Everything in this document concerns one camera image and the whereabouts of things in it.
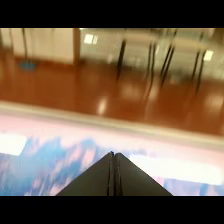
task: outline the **metal leg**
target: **metal leg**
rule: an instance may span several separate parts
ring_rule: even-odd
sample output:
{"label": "metal leg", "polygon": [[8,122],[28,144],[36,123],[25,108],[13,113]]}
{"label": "metal leg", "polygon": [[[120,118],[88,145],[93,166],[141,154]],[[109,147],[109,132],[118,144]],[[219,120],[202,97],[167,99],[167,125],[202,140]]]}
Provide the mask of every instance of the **metal leg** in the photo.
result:
{"label": "metal leg", "polygon": [[169,58],[169,55],[170,55],[171,49],[172,49],[172,46],[170,45],[170,46],[169,46],[169,49],[168,49],[168,52],[167,52],[167,54],[166,54],[165,61],[164,61],[164,63],[163,63],[162,70],[161,70],[161,72],[160,72],[160,75],[161,75],[161,76],[163,75],[163,71],[164,71],[164,69],[165,69],[166,62],[167,62],[167,60],[168,60],[168,58]]}
{"label": "metal leg", "polygon": [[199,70],[199,74],[198,74],[198,82],[197,82],[196,92],[198,92],[199,86],[200,86],[200,83],[201,83],[201,75],[202,75],[203,66],[204,66],[205,53],[206,53],[206,51],[203,52],[202,58],[201,58],[201,66],[200,66],[200,70]]}
{"label": "metal leg", "polygon": [[126,47],[126,41],[123,40],[122,44],[121,44],[121,50],[120,50],[118,63],[117,63],[117,80],[119,79],[120,74],[121,74],[121,68],[122,68],[122,63],[123,63],[125,47]]}
{"label": "metal leg", "polygon": [[149,45],[149,53],[148,53],[148,64],[147,64],[147,70],[146,70],[146,78],[149,76],[149,68],[151,64],[151,52],[152,52],[152,45]]}
{"label": "metal leg", "polygon": [[156,57],[156,44],[153,45],[152,51],[152,67],[151,67],[151,81],[154,79],[154,65],[155,65],[155,57]]}
{"label": "metal leg", "polygon": [[169,57],[167,66],[166,66],[166,69],[165,69],[164,74],[163,74],[163,77],[162,77],[161,87],[163,86],[163,84],[165,82],[165,79],[166,79],[166,76],[167,76],[167,73],[168,73],[168,70],[169,70],[169,67],[170,67],[170,62],[171,62],[172,57],[173,57],[174,49],[175,48],[173,47],[172,50],[171,50],[171,53],[170,53],[170,57]]}
{"label": "metal leg", "polygon": [[196,59],[195,59],[195,63],[194,63],[194,69],[193,69],[192,76],[191,76],[191,82],[194,80],[194,77],[195,77],[195,72],[196,72],[197,65],[198,65],[199,54],[200,54],[200,51],[198,51],[197,55],[196,55]]}

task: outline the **blue base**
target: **blue base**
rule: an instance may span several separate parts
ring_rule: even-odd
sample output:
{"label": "blue base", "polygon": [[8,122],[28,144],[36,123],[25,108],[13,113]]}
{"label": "blue base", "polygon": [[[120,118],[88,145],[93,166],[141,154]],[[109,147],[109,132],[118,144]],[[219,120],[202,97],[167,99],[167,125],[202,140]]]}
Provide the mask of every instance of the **blue base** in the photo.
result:
{"label": "blue base", "polygon": [[20,64],[20,67],[24,70],[34,70],[36,68],[36,64],[30,61],[24,61]]}

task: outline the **brown floor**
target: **brown floor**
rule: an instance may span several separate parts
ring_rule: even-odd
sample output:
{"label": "brown floor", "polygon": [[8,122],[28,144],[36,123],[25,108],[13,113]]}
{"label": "brown floor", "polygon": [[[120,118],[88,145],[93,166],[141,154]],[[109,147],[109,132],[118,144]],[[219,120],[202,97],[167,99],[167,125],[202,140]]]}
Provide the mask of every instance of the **brown floor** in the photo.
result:
{"label": "brown floor", "polygon": [[0,100],[20,102],[103,117],[141,122],[214,135],[224,134],[224,83],[152,87],[142,74],[94,63],[71,66],[41,63],[23,71],[18,60],[0,59]]}

